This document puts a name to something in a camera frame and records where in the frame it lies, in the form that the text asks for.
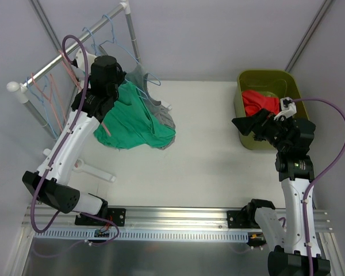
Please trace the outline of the red tank top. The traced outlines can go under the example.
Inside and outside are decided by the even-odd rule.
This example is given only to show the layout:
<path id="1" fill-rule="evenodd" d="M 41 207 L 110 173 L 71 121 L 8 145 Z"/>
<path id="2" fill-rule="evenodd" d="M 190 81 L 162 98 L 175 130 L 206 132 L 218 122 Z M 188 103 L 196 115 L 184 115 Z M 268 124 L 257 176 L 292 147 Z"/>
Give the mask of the red tank top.
<path id="1" fill-rule="evenodd" d="M 280 101 L 277 97 L 267 97 L 255 90 L 242 92 L 242 100 L 246 116 L 253 116 L 261 109 L 266 109 L 274 114 L 280 112 Z"/>

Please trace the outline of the green tank top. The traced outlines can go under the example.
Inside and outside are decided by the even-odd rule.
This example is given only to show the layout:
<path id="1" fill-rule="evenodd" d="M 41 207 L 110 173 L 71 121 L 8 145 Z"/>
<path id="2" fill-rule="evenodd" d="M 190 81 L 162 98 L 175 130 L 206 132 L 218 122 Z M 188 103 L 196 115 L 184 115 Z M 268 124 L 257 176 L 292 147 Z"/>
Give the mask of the green tank top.
<path id="1" fill-rule="evenodd" d="M 128 150 L 143 144 L 162 149 L 174 141 L 175 129 L 158 121 L 143 102 L 137 86 L 125 82 L 118 92 L 114 107 L 94 131 L 98 142 Z"/>

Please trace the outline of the light blue wire hanger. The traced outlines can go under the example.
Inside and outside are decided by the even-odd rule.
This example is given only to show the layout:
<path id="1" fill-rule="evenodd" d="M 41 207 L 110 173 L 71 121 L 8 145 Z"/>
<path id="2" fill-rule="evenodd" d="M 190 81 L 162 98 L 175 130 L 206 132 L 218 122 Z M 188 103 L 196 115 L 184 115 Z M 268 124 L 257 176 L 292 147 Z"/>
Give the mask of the light blue wire hanger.
<path id="1" fill-rule="evenodd" d="M 56 127 L 53 125 L 51 121 L 51 116 L 49 112 L 52 112 L 52 115 L 54 118 L 57 118 L 57 111 L 52 104 L 52 92 L 50 91 L 50 95 L 47 96 L 45 91 L 50 86 L 50 81 L 47 76 L 45 76 L 44 86 L 41 88 L 38 84 L 29 85 L 29 81 L 32 80 L 32 78 L 26 78 L 25 84 L 28 87 L 28 91 L 31 95 L 33 95 L 40 103 L 42 110 L 44 111 L 44 120 L 45 123 L 41 123 L 41 126 L 43 128 L 48 127 L 51 136 L 54 139 L 57 139 L 59 137 L 58 132 L 56 131 Z"/>

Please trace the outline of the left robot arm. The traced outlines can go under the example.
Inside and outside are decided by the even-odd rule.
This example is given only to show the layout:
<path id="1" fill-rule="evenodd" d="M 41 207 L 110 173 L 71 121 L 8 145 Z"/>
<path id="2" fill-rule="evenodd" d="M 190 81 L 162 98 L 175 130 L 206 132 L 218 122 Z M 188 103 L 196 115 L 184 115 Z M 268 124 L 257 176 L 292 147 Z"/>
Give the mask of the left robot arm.
<path id="1" fill-rule="evenodd" d="M 36 172 L 26 171 L 22 181 L 38 201 L 62 213 L 88 213 L 95 225 L 107 221 L 106 201 L 68 186 L 72 169 L 87 138 L 99 127 L 118 99 L 125 72 L 115 57 L 95 58 L 90 66 L 85 94 L 79 93 L 71 106 L 67 125 Z"/>

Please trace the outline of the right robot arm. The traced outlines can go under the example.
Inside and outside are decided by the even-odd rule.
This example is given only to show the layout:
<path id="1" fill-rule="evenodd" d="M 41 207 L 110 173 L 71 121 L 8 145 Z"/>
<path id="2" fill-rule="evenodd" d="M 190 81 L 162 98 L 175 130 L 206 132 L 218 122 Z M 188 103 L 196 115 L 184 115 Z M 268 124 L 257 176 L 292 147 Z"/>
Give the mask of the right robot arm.
<path id="1" fill-rule="evenodd" d="M 270 275 L 329 275 L 331 263 L 322 258 L 313 216 L 313 163 L 308 155 L 316 126 L 306 118 L 276 118 L 266 109 L 253 116 L 234 118 L 243 136 L 267 141 L 276 150 L 275 168 L 285 198 L 285 226 L 277 218 L 274 204 L 253 199 L 245 220 L 260 228 L 270 249 Z"/>

